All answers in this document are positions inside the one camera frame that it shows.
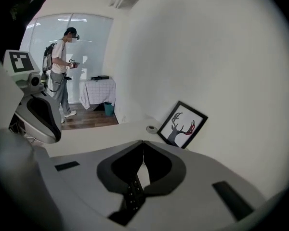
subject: black slot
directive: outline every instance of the black slot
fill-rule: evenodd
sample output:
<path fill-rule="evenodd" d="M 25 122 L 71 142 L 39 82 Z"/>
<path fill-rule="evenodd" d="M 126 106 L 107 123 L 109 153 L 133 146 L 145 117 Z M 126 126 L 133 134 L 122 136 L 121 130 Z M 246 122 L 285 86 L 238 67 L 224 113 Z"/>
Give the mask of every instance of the black slot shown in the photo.
<path fill-rule="evenodd" d="M 28 110 L 39 120 L 44 126 L 46 126 L 55 136 L 56 140 L 61 139 L 61 131 L 57 127 L 53 118 L 53 112 L 50 104 L 42 98 L 37 98 L 31 95 L 32 99 L 27 102 Z"/>
<path fill-rule="evenodd" d="M 73 162 L 69 162 L 69 163 L 66 163 L 66 164 L 55 165 L 54 167 L 56 168 L 57 171 L 61 171 L 61 170 L 65 170 L 65 169 L 68 169 L 68 168 L 71 168 L 71 167 L 75 167 L 75 166 L 78 166 L 78 165 L 80 165 L 78 162 L 73 161 Z"/>
<path fill-rule="evenodd" d="M 237 221 L 242 220 L 254 211 L 226 181 L 214 183 L 212 187 Z"/>

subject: floor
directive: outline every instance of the floor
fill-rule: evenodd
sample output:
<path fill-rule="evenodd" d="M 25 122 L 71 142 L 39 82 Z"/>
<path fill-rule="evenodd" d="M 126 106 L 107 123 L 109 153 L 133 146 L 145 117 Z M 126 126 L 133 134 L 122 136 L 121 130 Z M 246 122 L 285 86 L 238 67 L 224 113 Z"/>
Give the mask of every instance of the floor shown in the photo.
<path fill-rule="evenodd" d="M 62 123 L 62 130 L 80 129 L 80 128 L 97 128 L 118 124 L 115 115 L 106 116 L 103 106 L 92 105 L 85 109 L 82 104 L 70 104 L 71 110 L 76 110 L 76 115 L 65 118 Z"/>

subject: black box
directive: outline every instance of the black box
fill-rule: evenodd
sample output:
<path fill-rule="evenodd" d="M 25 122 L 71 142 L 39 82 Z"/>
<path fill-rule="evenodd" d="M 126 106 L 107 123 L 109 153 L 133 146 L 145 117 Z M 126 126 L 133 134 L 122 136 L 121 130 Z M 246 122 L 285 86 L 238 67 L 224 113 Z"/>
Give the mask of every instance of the black box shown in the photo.
<path fill-rule="evenodd" d="M 102 79 L 101 77 L 97 76 L 97 77 L 91 77 L 91 80 L 99 80 Z"/>
<path fill-rule="evenodd" d="M 109 79 L 109 76 L 107 75 L 99 75 L 98 77 L 101 77 L 102 79 Z"/>

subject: gray pants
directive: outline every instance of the gray pants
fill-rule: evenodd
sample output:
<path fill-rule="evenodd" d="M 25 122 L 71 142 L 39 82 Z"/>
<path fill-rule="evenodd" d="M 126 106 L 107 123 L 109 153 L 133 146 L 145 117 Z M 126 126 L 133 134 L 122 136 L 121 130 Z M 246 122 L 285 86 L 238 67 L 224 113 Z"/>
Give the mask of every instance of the gray pants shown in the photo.
<path fill-rule="evenodd" d="M 50 73 L 50 77 L 53 83 L 53 99 L 56 100 L 58 108 L 60 108 L 60 104 L 63 108 L 64 115 L 68 115 L 71 113 L 68 104 L 68 93 L 66 88 L 67 80 L 64 79 L 64 74 L 56 74 L 53 71 Z"/>

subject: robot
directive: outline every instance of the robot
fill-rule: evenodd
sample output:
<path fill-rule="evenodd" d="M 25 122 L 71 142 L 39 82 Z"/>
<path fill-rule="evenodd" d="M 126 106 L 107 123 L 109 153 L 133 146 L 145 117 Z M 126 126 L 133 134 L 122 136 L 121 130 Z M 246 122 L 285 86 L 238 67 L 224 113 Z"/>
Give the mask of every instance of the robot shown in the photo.
<path fill-rule="evenodd" d="M 58 142 L 59 109 L 30 53 L 7 50 L 3 69 L 23 93 L 14 111 L 21 129 Z M 137 176 L 143 163 L 146 187 Z M 171 145 L 139 140 L 50 158 L 7 129 L 0 131 L 0 184 L 46 230 L 214 230 L 257 215 L 265 203 L 221 163 Z"/>

